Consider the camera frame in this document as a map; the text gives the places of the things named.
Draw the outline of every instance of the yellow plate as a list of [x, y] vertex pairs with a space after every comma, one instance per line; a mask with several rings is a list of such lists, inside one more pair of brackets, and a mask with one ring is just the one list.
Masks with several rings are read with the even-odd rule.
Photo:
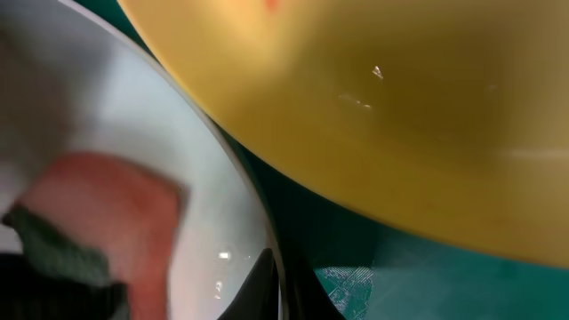
[[569, 267], [569, 2], [121, 0], [221, 127], [349, 209]]

